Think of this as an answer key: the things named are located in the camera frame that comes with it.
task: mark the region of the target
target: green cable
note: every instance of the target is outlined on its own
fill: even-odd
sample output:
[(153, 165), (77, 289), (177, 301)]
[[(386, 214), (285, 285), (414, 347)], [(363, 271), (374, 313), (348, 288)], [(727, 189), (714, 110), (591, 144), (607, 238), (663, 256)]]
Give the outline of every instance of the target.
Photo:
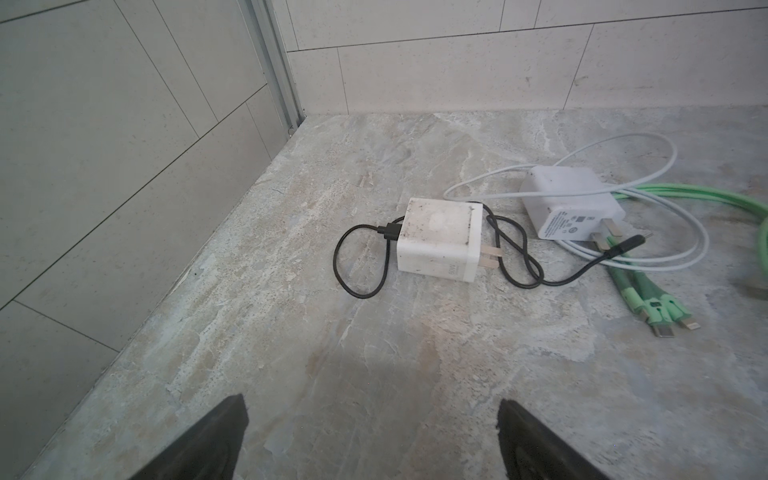
[[(693, 198), (729, 204), (757, 215), (763, 220), (757, 231), (757, 256), (760, 259), (763, 273), (768, 276), (768, 204), (764, 204), (747, 195), (719, 188), (701, 187), (700, 185), (645, 184), (636, 188), (656, 194), (659, 197)], [(627, 198), (623, 194), (614, 194), (614, 197), (617, 199)]]

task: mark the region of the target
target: white plug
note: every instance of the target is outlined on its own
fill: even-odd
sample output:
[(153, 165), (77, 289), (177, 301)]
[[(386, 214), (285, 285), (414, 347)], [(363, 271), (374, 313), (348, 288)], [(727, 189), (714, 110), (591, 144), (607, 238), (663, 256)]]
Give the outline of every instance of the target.
[(501, 250), (481, 245), (482, 205), (412, 198), (397, 239), (403, 272), (472, 282), (478, 266), (498, 267)]
[[(605, 185), (589, 168), (538, 165), (528, 171), (520, 191), (578, 192), (602, 187)], [(543, 240), (587, 241), (592, 233), (617, 235), (615, 221), (626, 215), (611, 194), (523, 197), (523, 204)]]

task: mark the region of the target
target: clean white charger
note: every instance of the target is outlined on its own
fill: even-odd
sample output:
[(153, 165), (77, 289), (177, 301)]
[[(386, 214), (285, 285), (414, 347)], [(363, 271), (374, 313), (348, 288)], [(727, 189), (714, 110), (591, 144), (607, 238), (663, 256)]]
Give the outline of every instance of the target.
[(473, 282), (478, 266), (495, 268), (501, 249), (481, 245), (482, 205), (412, 198), (397, 238), (403, 272)]
[[(578, 192), (603, 187), (603, 182), (589, 168), (537, 165), (528, 171), (520, 191)], [(538, 237), (543, 240), (586, 241), (592, 233), (616, 234), (615, 222), (626, 215), (611, 194), (523, 197), (523, 204)]]

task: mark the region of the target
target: white wall tile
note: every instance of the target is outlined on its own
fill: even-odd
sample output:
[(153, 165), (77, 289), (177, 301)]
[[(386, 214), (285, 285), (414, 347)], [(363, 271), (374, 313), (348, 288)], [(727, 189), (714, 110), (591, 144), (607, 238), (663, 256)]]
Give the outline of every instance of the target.
[(10, 302), (0, 310), (0, 465), (17, 478), (117, 353)]
[(299, 48), (498, 31), (504, 0), (288, 0)]
[(264, 85), (246, 104), (270, 158), (275, 158), (288, 141), (288, 130), (280, 121), (270, 86)]
[(244, 104), (37, 279), (19, 301), (122, 349), (269, 162)]
[(152, 0), (116, 0), (134, 33), (201, 137), (216, 124), (200, 86)]
[(340, 48), (349, 112), (563, 108), (590, 29)]
[(507, 0), (502, 16), (502, 31), (533, 28), (541, 0)]
[(236, 0), (155, 0), (221, 120), (266, 84)]
[(766, 104), (767, 25), (768, 9), (595, 25), (567, 106)]
[(293, 22), (290, 18), (290, 10), (286, 0), (272, 0), (272, 7), (277, 17), (277, 27), (283, 39), (283, 45), (287, 51), (298, 50), (296, 43), (296, 33), (293, 31)]
[(348, 113), (336, 48), (292, 51), (288, 62), (305, 114)]
[(197, 139), (112, 0), (0, 25), (0, 305)]
[(768, 6), (768, 0), (541, 0), (536, 27)]
[(77, 0), (2, 0), (0, 2), (0, 22), (18, 18), (35, 12), (60, 7)]

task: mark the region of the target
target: tiled wall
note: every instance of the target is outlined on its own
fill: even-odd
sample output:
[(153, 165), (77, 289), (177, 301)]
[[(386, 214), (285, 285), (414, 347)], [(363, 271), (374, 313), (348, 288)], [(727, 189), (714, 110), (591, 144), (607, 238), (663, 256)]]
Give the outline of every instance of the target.
[(271, 0), (307, 114), (768, 103), (768, 0)]
[(0, 478), (286, 143), (237, 0), (0, 5)]

